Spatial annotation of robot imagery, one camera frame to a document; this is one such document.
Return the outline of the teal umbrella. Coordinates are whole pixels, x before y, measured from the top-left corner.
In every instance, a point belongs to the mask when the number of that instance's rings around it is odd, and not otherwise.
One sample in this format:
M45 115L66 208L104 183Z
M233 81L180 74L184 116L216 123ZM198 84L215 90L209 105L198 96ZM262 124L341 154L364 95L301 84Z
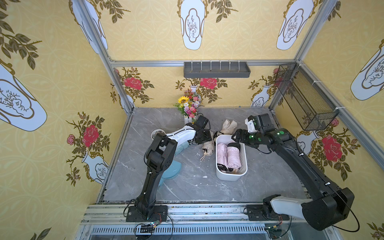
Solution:
M178 143L176 151L175 151L175 156L180 154L183 150L187 149L190 146L189 141L183 142L183 143Z

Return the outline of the white plastic storage box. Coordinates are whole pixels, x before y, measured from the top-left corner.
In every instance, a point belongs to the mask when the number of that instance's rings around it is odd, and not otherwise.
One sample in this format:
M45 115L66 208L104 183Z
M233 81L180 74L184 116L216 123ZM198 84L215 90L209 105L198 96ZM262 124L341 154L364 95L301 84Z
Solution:
M223 181L237 181L248 171L246 148L236 143L232 136L221 135L216 139L216 175Z

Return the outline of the pink umbrella front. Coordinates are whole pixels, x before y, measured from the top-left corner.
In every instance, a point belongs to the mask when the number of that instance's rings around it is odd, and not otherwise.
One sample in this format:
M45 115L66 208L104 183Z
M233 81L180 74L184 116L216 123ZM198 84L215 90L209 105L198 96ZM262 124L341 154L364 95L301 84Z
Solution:
M236 169L239 169L242 164L240 160L240 150L241 146L238 143L229 143L227 149L228 154L228 171L232 172Z

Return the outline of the cream umbrella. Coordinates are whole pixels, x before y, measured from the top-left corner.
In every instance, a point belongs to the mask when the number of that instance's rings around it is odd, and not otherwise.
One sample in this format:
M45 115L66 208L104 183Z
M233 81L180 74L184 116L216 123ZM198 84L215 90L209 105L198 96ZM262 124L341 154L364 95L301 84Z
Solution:
M202 162L206 157L211 156L214 153L214 133L210 131L211 134L211 140L204 143L202 146L203 156L200 159L200 162Z

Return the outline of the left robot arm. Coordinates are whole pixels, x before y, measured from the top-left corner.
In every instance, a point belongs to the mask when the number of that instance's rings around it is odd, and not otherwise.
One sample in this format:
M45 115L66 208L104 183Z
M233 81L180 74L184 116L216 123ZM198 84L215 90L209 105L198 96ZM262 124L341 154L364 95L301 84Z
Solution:
M135 208L142 219L149 220L155 213L156 194L164 172L171 166L177 149L182 144L197 145L212 140L210 130L186 124L173 133L158 133L145 153L147 175L141 194L135 199Z

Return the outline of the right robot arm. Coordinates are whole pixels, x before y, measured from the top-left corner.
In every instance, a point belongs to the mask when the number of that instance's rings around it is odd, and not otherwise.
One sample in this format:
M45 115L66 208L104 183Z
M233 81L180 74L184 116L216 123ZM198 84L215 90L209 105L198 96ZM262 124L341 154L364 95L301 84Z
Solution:
M267 146L289 165L308 190L309 199L285 198L280 195L265 198L266 216L275 213L304 219L318 231L348 217L355 199L352 191L339 188L306 154L301 153L296 138L288 130L249 133L238 129L232 135L232 140L255 149L260 145Z

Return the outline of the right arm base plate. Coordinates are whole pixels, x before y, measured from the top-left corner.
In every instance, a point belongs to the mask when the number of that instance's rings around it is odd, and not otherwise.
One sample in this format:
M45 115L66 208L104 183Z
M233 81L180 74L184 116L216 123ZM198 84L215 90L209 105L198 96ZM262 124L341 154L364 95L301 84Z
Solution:
M244 213L250 221L289 221L288 215L279 215L268 205L246 205Z

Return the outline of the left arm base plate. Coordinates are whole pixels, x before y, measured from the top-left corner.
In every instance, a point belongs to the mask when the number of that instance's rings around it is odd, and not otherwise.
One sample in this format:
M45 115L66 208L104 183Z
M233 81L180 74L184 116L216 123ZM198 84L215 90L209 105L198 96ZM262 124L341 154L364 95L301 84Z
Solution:
M160 221L165 222L168 217L168 206L166 205L155 205L149 211L141 211L135 206L128 207L128 213L126 215L126 222L128 223L144 223Z

